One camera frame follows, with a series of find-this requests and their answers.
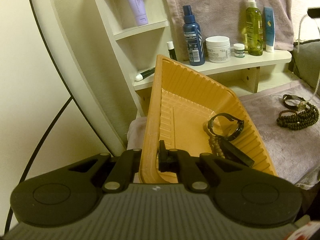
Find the black bead bracelet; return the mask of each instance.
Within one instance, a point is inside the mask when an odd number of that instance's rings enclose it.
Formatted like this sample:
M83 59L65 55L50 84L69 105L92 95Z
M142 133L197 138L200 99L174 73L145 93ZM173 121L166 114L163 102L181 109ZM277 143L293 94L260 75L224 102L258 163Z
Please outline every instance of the black bead bracelet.
M280 127L287 127L291 130L301 130L315 124L319 119L318 108L307 102L304 111L297 113L294 110L284 110L279 113L277 124ZM284 113L294 113L292 115L282 116Z

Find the green spray bottle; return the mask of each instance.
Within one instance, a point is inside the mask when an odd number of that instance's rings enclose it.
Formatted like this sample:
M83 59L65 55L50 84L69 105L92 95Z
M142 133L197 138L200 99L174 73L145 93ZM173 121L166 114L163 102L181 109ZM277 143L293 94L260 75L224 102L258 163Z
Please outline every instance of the green spray bottle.
M247 19L248 53L261 56L263 53L262 16L255 0L248 0L245 12Z

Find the skincare product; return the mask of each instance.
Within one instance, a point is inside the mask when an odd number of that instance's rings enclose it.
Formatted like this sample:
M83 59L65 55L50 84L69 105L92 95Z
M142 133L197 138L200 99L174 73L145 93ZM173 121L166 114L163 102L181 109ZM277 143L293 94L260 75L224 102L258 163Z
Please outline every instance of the skincare product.
M148 23L146 9L143 0L128 0L131 10L136 18L137 26L145 25Z
M275 52L275 17L272 7L264 7L264 17L266 20L266 51Z
M200 26L196 23L196 19L192 14L190 5L183 6L183 13L183 20L185 22L183 25L183 33L188 46L190 65L203 65L205 59Z
M176 51L174 50L173 42L172 41L168 41L167 42L167 47L168 47L170 58L174 59L174 60L177 60Z
M230 60L230 39L225 36L212 36L205 39L209 60L224 63Z
M248 0L245 12L247 19L248 53L261 56L263 53L263 28L261 12L255 0Z
M233 48L235 49L235 57L244 57L244 44L236 43Z
M151 75L155 72L155 69L156 69L156 68L153 67L153 68L150 68L150 69L148 69L148 70L146 70L146 71L138 74L138 75L136 76L136 81L138 82L138 81L141 81L142 79L145 79L145 78L148 77L148 76L151 76Z

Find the gray pillow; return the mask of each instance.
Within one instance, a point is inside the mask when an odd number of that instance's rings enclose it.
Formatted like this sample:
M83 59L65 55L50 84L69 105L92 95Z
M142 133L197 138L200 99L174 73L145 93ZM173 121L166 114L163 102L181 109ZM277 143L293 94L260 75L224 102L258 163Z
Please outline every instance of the gray pillow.
M320 71L320 40L301 42L299 53L297 48L298 43L295 42L289 69L314 89Z

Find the yellow basket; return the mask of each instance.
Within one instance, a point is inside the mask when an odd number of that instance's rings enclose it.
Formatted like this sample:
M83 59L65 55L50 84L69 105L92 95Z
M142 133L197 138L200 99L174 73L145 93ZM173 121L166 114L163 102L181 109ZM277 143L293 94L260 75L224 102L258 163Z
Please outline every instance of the yellow basket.
M159 140L164 140L167 149L182 149L191 156L212 152L204 126L211 117L222 112L244 120L244 130L231 143L254 160L254 169L276 176L257 128L234 92L177 61L158 55L141 155L140 181L176 183L174 173L161 173L157 169ZM226 133L229 124L220 119L215 125Z

